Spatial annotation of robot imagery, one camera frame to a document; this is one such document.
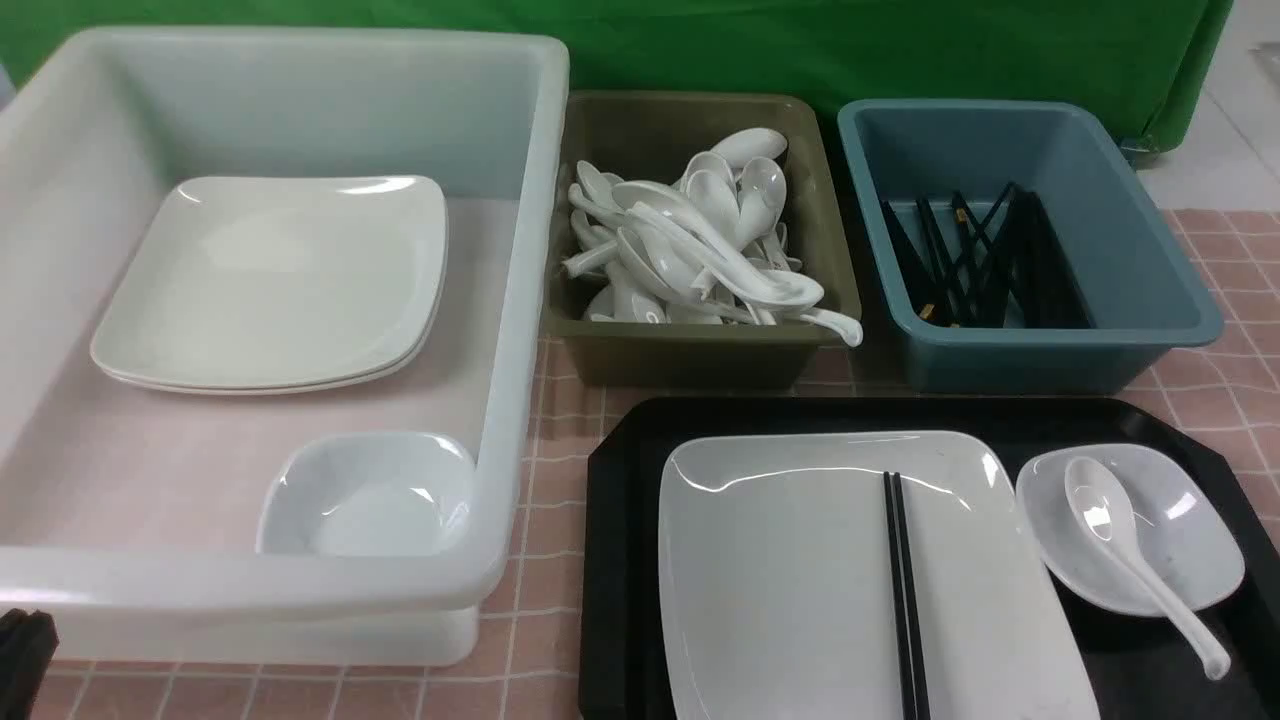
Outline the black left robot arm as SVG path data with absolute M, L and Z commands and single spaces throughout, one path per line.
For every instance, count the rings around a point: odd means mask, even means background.
M 52 615 L 10 609 L 1 618 L 1 719 L 29 719 L 59 646 Z

